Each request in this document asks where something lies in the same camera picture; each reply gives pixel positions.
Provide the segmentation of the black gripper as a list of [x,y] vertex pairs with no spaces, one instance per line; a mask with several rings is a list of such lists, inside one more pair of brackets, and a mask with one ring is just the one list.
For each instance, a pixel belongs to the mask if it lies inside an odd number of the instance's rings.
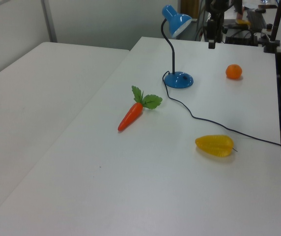
[[215,42],[221,42],[223,38],[222,33],[223,21],[209,19],[206,26],[206,35],[208,39],[208,48],[215,49]]

